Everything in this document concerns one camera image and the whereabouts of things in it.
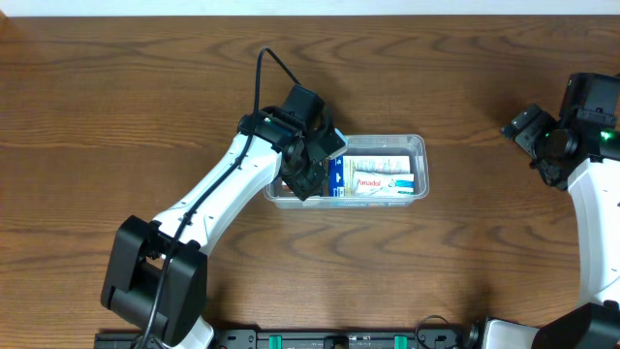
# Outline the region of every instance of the green light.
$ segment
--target green light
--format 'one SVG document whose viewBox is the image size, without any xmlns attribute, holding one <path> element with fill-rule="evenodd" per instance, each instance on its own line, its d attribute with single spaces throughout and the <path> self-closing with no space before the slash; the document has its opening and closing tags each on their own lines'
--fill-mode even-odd
<svg viewBox="0 0 620 349">
<path fill-rule="evenodd" d="M 612 137 L 613 137 L 613 135 L 612 135 L 610 132 L 605 132 L 605 131 L 602 131 L 602 132 L 601 132 L 601 137 L 602 137 L 605 141 L 607 141 L 608 139 L 612 138 Z"/>
</svg>

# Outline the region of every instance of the clear plastic container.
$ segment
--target clear plastic container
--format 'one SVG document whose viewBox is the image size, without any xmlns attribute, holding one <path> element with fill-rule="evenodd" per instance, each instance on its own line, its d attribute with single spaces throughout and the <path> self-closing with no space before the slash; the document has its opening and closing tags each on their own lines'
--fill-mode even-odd
<svg viewBox="0 0 620 349">
<path fill-rule="evenodd" d="M 418 135 L 355 135 L 346 136 L 349 149 L 344 155 L 408 155 L 414 174 L 415 192 L 402 198 L 382 197 L 310 197 L 301 201 L 295 196 L 278 196 L 281 179 L 267 185 L 264 196 L 279 208 L 358 208 L 378 206 L 409 206 L 428 195 L 428 162 L 424 140 Z"/>
</svg>

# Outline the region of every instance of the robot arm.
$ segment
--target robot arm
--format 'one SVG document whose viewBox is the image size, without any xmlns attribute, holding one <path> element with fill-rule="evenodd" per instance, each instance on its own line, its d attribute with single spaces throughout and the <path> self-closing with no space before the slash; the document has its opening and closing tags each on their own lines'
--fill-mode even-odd
<svg viewBox="0 0 620 349">
<path fill-rule="evenodd" d="M 159 213 L 153 221 L 160 222 L 160 232 L 172 237 L 183 214 L 232 165 L 245 145 L 247 136 L 238 134 L 226 155 L 198 185 L 169 209 Z M 183 231 L 180 242 L 196 241 L 200 252 L 210 255 L 222 233 L 254 195 L 271 183 L 280 172 L 282 153 L 272 144 L 255 137 L 242 165 L 200 205 L 192 217 L 192 224 Z"/>
<path fill-rule="evenodd" d="M 545 184 L 571 194 L 581 278 L 575 311 L 541 329 L 491 320 L 482 349 L 613 348 L 620 339 L 619 94 L 619 78 L 574 74 L 559 121 L 532 105 L 502 129 Z"/>
<path fill-rule="evenodd" d="M 141 329 L 153 319 L 153 335 L 168 347 L 204 349 L 212 339 L 213 330 L 201 317 L 207 256 L 248 201 L 279 176 L 301 200 L 316 194 L 327 179 L 323 160 L 343 153 L 348 144 L 323 100 L 299 84 L 282 107 L 245 115 L 238 132 L 222 160 L 185 197 L 151 222 L 131 216 L 114 239 L 101 303 Z M 190 207 L 193 214 L 187 213 Z M 188 219 L 176 242 L 179 224 Z M 148 263 L 172 246 L 176 253 L 168 272 Z"/>
<path fill-rule="evenodd" d="M 579 229 L 577 306 L 620 301 L 620 162 L 584 160 L 569 176 Z"/>
</svg>

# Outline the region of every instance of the green connector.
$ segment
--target green connector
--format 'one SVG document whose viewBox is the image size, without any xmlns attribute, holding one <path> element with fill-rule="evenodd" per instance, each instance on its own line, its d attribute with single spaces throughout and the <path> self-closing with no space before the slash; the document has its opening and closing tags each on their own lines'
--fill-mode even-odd
<svg viewBox="0 0 620 349">
<path fill-rule="evenodd" d="M 395 335 L 394 349 L 407 349 L 407 337 L 404 335 Z"/>
<path fill-rule="evenodd" d="M 271 335 L 269 337 L 269 349 L 282 349 L 282 337 L 279 335 Z"/>
</svg>

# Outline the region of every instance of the wooden table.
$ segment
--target wooden table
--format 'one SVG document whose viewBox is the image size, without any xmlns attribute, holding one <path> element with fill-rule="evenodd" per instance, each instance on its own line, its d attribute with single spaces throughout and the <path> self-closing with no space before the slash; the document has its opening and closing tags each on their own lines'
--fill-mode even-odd
<svg viewBox="0 0 620 349">
<path fill-rule="evenodd" d="M 570 73 L 618 73 L 618 17 L 21 18 L 0 33 L 0 346 L 91 347 L 114 234 L 224 154 L 272 47 L 345 134 L 424 137 L 411 207 L 279 210 L 257 195 L 209 262 L 205 316 L 263 328 L 412 327 L 570 311 L 576 222 L 499 129 L 558 112 Z M 291 86 L 265 63 L 262 106 Z"/>
</svg>

